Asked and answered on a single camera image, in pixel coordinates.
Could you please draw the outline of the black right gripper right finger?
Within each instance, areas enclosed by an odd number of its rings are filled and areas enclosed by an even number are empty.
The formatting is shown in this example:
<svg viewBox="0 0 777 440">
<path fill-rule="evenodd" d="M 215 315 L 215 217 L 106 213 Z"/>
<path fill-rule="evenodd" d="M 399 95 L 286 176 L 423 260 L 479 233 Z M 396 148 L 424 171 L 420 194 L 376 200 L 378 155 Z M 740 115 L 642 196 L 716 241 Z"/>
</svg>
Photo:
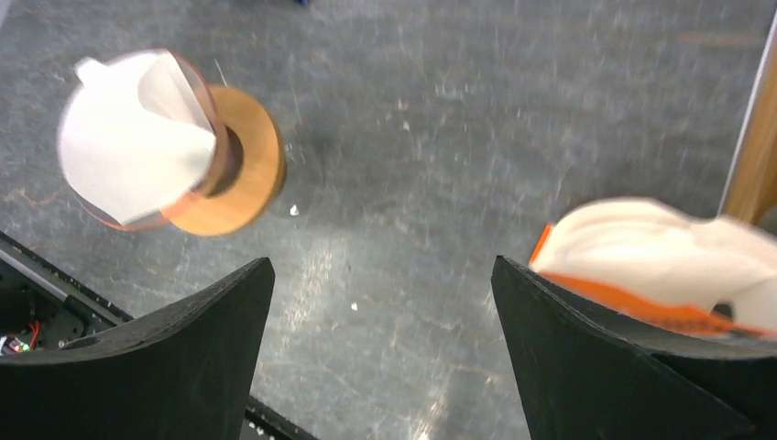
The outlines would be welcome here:
<svg viewBox="0 0 777 440">
<path fill-rule="evenodd" d="M 505 257 L 492 293 L 534 439 L 773 439 L 776 342 L 691 336 Z"/>
</svg>

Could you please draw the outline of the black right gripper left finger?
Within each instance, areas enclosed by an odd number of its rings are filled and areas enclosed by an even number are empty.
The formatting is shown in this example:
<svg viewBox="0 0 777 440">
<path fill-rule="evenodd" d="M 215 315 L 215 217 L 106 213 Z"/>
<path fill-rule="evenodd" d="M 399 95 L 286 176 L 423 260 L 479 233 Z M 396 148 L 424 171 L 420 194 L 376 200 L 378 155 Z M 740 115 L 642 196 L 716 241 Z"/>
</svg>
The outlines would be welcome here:
<svg viewBox="0 0 777 440">
<path fill-rule="evenodd" d="M 4 439 L 236 439 L 275 271 L 257 258 L 153 313 L 1 360 Z"/>
</svg>

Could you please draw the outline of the orange coffee filter box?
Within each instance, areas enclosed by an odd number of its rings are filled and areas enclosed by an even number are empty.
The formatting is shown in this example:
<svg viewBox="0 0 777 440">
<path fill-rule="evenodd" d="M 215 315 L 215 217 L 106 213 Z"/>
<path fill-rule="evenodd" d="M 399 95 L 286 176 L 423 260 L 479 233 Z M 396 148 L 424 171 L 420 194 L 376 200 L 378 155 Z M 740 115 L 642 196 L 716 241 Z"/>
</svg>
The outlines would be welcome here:
<svg viewBox="0 0 777 440">
<path fill-rule="evenodd" d="M 674 332 L 776 335 L 776 239 L 729 216 L 701 219 L 648 198 L 597 200 L 547 225 L 530 267 Z"/>
</svg>

